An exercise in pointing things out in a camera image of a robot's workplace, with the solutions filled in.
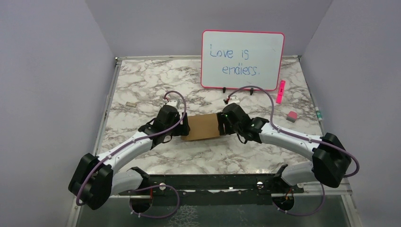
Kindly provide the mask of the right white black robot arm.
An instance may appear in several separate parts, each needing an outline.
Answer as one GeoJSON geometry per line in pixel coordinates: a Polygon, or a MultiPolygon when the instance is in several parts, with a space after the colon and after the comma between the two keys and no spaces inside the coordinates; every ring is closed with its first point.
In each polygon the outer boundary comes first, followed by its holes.
{"type": "Polygon", "coordinates": [[[275,174],[273,187],[285,192],[298,183],[320,182],[337,188],[351,163],[350,155],[339,139],[331,133],[324,136],[306,135],[276,126],[261,117],[251,118],[238,104],[229,104],[217,113],[218,130],[221,135],[236,134],[249,141],[275,145],[295,152],[307,159],[296,165],[283,165],[275,174]]]}

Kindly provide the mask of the pink highlighter marker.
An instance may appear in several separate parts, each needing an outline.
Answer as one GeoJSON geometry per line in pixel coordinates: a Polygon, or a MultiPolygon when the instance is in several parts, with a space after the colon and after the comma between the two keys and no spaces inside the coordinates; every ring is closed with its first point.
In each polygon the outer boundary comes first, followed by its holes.
{"type": "Polygon", "coordinates": [[[285,85],[286,85],[286,81],[285,80],[281,80],[280,81],[280,85],[279,85],[277,98],[276,98],[276,103],[277,104],[281,104],[281,102],[282,102],[282,99],[283,99],[283,96],[284,96],[285,85]]]}

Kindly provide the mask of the green white marker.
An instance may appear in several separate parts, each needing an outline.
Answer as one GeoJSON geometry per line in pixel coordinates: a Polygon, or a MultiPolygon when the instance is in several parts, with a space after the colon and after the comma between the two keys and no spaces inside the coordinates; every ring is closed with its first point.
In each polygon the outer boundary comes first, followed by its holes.
{"type": "Polygon", "coordinates": [[[320,109],[318,107],[315,107],[315,113],[316,113],[318,121],[321,122],[323,120],[323,118],[322,118],[322,114],[320,112],[320,109]]]}

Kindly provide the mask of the small wooden block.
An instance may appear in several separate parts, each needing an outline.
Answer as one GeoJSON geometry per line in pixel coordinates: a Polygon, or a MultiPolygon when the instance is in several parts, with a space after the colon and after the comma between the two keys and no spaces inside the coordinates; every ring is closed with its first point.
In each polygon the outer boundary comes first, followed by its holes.
{"type": "Polygon", "coordinates": [[[126,106],[135,108],[136,107],[136,103],[126,102],[126,106]]]}

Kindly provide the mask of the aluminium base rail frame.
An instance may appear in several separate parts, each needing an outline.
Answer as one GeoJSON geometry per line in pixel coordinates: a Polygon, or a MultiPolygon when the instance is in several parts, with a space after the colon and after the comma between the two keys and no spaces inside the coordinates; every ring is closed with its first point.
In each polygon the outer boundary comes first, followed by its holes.
{"type": "Polygon", "coordinates": [[[280,189],[272,174],[151,175],[153,190],[75,207],[69,227],[359,227],[348,182],[280,189]]]}

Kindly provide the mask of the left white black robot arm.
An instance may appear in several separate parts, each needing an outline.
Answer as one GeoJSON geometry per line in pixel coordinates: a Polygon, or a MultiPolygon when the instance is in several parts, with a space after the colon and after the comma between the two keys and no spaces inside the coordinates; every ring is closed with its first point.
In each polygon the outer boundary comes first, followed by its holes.
{"type": "Polygon", "coordinates": [[[163,105],[157,116],[140,126],[125,142],[100,155],[85,154],[68,185],[77,206],[100,208],[117,188],[122,177],[117,172],[131,160],[165,142],[166,137],[188,135],[188,115],[171,102],[163,105]]]}

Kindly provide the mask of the pink framed whiteboard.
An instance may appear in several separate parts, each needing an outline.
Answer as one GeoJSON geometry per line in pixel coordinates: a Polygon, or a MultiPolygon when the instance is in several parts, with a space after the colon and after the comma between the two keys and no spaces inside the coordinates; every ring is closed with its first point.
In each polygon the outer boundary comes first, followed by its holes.
{"type": "Polygon", "coordinates": [[[280,32],[205,30],[200,84],[237,89],[254,85],[277,89],[285,35],[280,32]]]}

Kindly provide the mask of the brown cardboard box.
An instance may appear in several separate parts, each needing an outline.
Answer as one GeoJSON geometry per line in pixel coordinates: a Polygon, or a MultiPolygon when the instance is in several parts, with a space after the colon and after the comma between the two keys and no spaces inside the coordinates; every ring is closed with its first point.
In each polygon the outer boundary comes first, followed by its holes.
{"type": "Polygon", "coordinates": [[[183,141],[205,140],[220,137],[216,113],[189,116],[188,124],[190,131],[187,136],[181,136],[183,141]]]}

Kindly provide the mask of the pink grey eraser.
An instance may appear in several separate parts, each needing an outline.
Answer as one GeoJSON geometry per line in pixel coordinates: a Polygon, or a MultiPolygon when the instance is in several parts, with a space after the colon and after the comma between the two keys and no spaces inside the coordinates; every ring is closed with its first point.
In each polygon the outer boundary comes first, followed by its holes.
{"type": "Polygon", "coordinates": [[[297,120],[297,113],[294,111],[290,111],[286,116],[286,120],[290,122],[295,122],[297,120]]]}

